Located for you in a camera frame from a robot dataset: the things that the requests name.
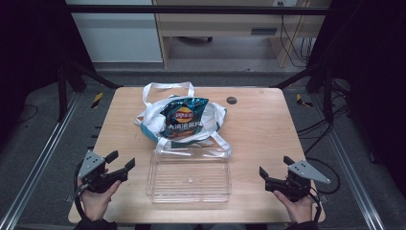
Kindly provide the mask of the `person's left hand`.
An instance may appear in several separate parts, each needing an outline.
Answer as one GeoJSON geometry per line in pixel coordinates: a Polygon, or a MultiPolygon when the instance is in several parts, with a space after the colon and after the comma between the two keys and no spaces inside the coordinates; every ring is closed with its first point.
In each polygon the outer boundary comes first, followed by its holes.
{"type": "Polygon", "coordinates": [[[92,221],[102,220],[111,197],[118,191],[120,185],[121,181],[118,180],[102,194],[85,190],[80,196],[84,214],[92,221]]]}

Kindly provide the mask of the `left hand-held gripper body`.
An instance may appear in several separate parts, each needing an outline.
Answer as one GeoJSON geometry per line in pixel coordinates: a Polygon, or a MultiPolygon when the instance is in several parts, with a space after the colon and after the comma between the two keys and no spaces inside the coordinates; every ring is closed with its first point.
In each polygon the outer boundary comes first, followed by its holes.
{"type": "Polygon", "coordinates": [[[92,150],[86,152],[79,169],[79,179],[83,185],[87,186],[88,191],[102,194],[116,181],[125,182],[127,180],[128,170],[125,167],[114,172],[106,172],[106,164],[104,157],[92,150]]]}

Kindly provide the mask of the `white cabinet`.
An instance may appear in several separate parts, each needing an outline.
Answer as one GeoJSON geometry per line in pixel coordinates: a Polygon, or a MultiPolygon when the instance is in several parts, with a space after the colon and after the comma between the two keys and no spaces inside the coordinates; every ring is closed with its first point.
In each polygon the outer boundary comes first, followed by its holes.
{"type": "Polygon", "coordinates": [[[72,16],[95,63],[163,60],[153,13],[74,12],[72,16]]]}

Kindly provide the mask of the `blue potato chip bag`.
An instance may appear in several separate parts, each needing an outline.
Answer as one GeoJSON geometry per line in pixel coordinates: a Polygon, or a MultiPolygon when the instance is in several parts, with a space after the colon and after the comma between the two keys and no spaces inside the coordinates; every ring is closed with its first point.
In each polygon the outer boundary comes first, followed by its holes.
{"type": "Polygon", "coordinates": [[[182,98],[168,103],[161,111],[165,118],[161,135],[177,139],[199,132],[203,127],[201,119],[208,101],[206,98],[182,98]]]}

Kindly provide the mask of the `aluminium floor rail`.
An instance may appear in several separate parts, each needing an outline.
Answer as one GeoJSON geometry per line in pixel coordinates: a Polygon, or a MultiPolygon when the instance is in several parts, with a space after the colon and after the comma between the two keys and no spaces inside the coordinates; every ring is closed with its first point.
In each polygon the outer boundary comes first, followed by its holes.
{"type": "Polygon", "coordinates": [[[327,116],[322,109],[323,102],[317,95],[311,95],[311,100],[314,102],[316,111],[322,119],[322,124],[326,127],[326,131],[319,138],[321,141],[324,137],[329,140],[331,152],[334,154],[334,158],[337,164],[340,166],[343,177],[339,187],[344,185],[346,181],[350,188],[351,196],[354,198],[358,210],[361,212],[364,221],[368,225],[369,230],[386,230],[381,217],[379,216],[375,206],[372,203],[372,199],[368,194],[366,187],[361,181],[359,173],[356,171],[357,166],[349,158],[348,152],[345,149],[344,143],[340,140],[336,128],[340,127],[339,121],[341,118],[350,118],[350,109],[346,104],[343,104],[343,100],[338,98],[338,101],[328,103],[332,106],[332,122],[327,122],[327,116]]]}
{"type": "Polygon", "coordinates": [[[24,209],[27,206],[28,201],[30,200],[34,192],[34,189],[40,177],[46,169],[49,160],[53,156],[61,136],[63,135],[66,127],[71,120],[72,115],[77,108],[80,97],[80,93],[74,93],[72,95],[72,98],[68,103],[66,114],[59,122],[56,123],[51,136],[48,138],[46,145],[36,159],[34,166],[25,179],[24,184],[19,190],[19,193],[11,204],[11,207],[8,209],[8,212],[0,219],[0,230],[13,230],[16,226],[24,209]]]}

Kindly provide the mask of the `person's right hand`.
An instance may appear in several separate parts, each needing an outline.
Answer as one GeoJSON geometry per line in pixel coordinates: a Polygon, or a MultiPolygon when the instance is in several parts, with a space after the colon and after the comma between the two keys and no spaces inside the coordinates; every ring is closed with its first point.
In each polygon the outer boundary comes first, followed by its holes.
{"type": "Polygon", "coordinates": [[[303,223],[313,220],[312,200],[308,196],[301,198],[299,201],[293,202],[280,191],[275,190],[273,194],[286,208],[286,211],[293,223],[303,223]]]}

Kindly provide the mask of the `clear plastic container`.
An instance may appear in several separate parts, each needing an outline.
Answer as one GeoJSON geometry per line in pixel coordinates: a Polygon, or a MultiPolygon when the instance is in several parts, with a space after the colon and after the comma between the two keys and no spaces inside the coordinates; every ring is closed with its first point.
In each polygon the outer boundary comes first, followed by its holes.
{"type": "Polygon", "coordinates": [[[216,149],[168,149],[151,154],[146,194],[152,203],[227,202],[229,156],[216,149]]]}

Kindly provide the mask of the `black metal stand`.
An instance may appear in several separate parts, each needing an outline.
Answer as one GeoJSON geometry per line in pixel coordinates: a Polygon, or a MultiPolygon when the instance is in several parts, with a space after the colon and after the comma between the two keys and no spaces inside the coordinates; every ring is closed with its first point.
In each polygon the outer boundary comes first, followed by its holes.
{"type": "Polygon", "coordinates": [[[59,122],[67,115],[68,103],[66,83],[69,83],[75,92],[83,92],[86,88],[86,84],[84,83],[82,76],[87,76],[110,89],[120,88],[118,84],[103,78],[95,70],[88,69],[77,62],[64,62],[57,71],[59,122]]]}
{"type": "Polygon", "coordinates": [[[327,119],[327,122],[331,124],[333,122],[331,92],[332,92],[332,72],[325,64],[313,64],[306,67],[303,71],[295,74],[293,77],[284,80],[276,85],[274,88],[284,89],[288,85],[309,77],[309,81],[305,87],[308,93],[316,93],[321,86],[323,90],[323,115],[327,119]]]}

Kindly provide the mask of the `light wooden desk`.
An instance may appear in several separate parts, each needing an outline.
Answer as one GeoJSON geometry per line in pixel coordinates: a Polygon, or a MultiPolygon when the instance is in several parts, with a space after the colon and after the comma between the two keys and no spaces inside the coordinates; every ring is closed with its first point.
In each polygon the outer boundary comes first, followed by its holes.
{"type": "MultiPolygon", "coordinates": [[[[241,6],[327,8],[331,0],[152,0],[155,6],[241,6]]],[[[267,38],[280,67],[294,55],[299,38],[315,38],[322,15],[158,13],[162,37],[262,36],[267,38]]]]}

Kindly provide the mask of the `dark curtain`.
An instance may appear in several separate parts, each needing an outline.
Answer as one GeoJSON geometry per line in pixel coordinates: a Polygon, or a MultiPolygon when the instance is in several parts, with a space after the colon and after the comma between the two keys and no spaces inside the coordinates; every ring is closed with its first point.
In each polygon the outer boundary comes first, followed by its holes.
{"type": "Polygon", "coordinates": [[[68,58],[88,70],[92,60],[66,0],[0,0],[0,145],[11,134],[27,96],[56,81],[68,58]]]}
{"type": "Polygon", "coordinates": [[[406,197],[406,0],[331,0],[311,60],[328,57],[350,84],[349,104],[367,145],[406,197]]]}

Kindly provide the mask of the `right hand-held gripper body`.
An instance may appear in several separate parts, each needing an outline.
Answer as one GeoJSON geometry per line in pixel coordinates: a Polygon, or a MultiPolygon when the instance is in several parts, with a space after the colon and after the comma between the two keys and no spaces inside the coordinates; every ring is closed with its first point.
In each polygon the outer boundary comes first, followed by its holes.
{"type": "Polygon", "coordinates": [[[311,181],[318,181],[329,184],[330,180],[321,172],[311,166],[306,160],[295,162],[287,166],[287,177],[285,180],[270,177],[265,181],[265,190],[283,193],[290,201],[296,202],[308,196],[311,188],[311,181]]]}

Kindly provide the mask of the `yellow black striped marker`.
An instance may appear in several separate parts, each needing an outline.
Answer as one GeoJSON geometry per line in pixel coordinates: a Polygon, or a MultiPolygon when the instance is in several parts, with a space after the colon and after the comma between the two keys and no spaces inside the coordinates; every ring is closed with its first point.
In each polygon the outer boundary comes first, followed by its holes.
{"type": "Polygon", "coordinates": [[[91,108],[97,108],[101,99],[102,99],[103,93],[99,92],[94,98],[94,101],[92,102],[91,108]]]}
{"type": "Polygon", "coordinates": [[[306,106],[306,107],[313,107],[313,103],[304,102],[302,96],[300,94],[296,94],[296,102],[297,104],[306,106]]]}

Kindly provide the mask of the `black horizontal frame bar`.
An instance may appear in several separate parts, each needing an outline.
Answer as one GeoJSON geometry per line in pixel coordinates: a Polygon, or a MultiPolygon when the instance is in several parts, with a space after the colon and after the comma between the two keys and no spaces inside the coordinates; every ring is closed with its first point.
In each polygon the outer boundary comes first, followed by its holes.
{"type": "Polygon", "coordinates": [[[329,8],[241,7],[241,6],[138,6],[138,5],[67,5],[68,12],[84,13],[182,13],[182,14],[272,14],[327,15],[329,8]]]}

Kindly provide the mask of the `white tote bag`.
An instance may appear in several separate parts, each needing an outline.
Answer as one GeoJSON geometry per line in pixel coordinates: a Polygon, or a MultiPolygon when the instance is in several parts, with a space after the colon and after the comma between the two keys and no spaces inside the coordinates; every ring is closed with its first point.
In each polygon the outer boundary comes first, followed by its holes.
{"type": "Polygon", "coordinates": [[[180,83],[152,82],[144,87],[143,103],[146,109],[136,117],[134,123],[140,127],[146,137],[156,143],[154,151],[172,149],[215,149],[217,151],[224,151],[230,156],[232,153],[231,145],[218,134],[218,131],[224,123],[227,109],[218,103],[207,103],[201,119],[203,127],[196,134],[177,139],[169,139],[161,135],[165,125],[165,118],[161,114],[161,111],[171,101],[182,98],[201,97],[194,96],[194,87],[189,81],[180,83]],[[166,91],[174,88],[185,89],[187,94],[169,95],[155,103],[148,100],[149,93],[152,89],[166,91]]]}

